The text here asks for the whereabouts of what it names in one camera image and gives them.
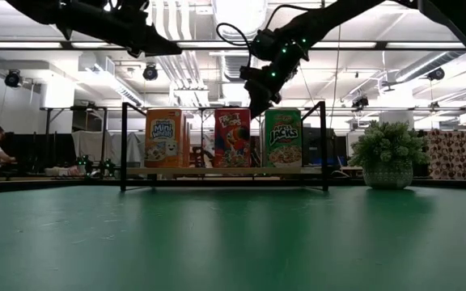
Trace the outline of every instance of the table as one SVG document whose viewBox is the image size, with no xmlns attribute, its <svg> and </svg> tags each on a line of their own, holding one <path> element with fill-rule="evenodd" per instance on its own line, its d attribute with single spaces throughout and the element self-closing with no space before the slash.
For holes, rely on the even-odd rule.
<svg viewBox="0 0 466 291">
<path fill-rule="evenodd" d="M 466 190 L 0 193 L 0 290 L 466 290 Z"/>
</svg>

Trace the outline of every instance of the potted plant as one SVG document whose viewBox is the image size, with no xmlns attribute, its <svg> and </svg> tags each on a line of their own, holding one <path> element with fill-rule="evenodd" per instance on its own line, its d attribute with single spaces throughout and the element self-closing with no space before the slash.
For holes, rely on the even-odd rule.
<svg viewBox="0 0 466 291">
<path fill-rule="evenodd" d="M 413 181 L 413 164 L 429 161 L 422 148 L 426 140 L 418 137 L 409 124 L 372 121 L 365 135 L 352 144 L 351 166 L 363 169 L 366 185 L 377 189 L 403 189 Z"/>
</svg>

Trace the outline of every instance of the cereal box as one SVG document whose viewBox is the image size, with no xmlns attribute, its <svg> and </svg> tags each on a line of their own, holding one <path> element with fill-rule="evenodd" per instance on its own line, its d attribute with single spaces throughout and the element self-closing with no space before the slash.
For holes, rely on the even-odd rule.
<svg viewBox="0 0 466 291">
<path fill-rule="evenodd" d="M 180 109 L 149 109 L 146 114 L 146 167 L 182 167 L 184 117 Z"/>
<path fill-rule="evenodd" d="M 215 110 L 215 167 L 250 167 L 249 109 Z"/>
<path fill-rule="evenodd" d="M 262 128 L 264 167 L 302 166 L 301 112 L 298 109 L 267 110 Z"/>
</svg>

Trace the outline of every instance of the orange cereal box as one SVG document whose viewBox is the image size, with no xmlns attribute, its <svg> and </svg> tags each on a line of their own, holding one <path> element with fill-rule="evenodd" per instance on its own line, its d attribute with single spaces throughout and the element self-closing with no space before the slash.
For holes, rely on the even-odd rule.
<svg viewBox="0 0 466 291">
<path fill-rule="evenodd" d="M 146 167 L 184 165 L 184 117 L 180 109 L 149 109 L 146 113 Z"/>
</svg>

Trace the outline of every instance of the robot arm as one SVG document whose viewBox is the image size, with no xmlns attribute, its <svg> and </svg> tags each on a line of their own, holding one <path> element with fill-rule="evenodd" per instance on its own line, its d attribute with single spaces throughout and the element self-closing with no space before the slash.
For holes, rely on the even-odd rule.
<svg viewBox="0 0 466 291">
<path fill-rule="evenodd" d="M 246 80 L 245 89 L 251 96 L 251 117 L 259 116 L 279 103 L 278 92 L 295 74 L 299 61 L 308 61 L 308 50 L 335 27 L 370 10 L 385 0 L 337 0 L 326 8 L 313 9 L 293 18 L 287 25 L 274 30 L 259 31 L 251 43 L 252 54 L 270 65 L 261 70 L 240 69 Z M 395 0 L 418 9 L 431 20 L 447 26 L 466 46 L 466 0 Z"/>
<path fill-rule="evenodd" d="M 118 0 L 106 11 L 108 0 L 6 0 L 16 10 L 41 24 L 56 24 L 69 40 L 73 31 L 128 49 L 133 57 L 181 54 L 177 44 L 146 25 L 149 0 Z"/>
</svg>

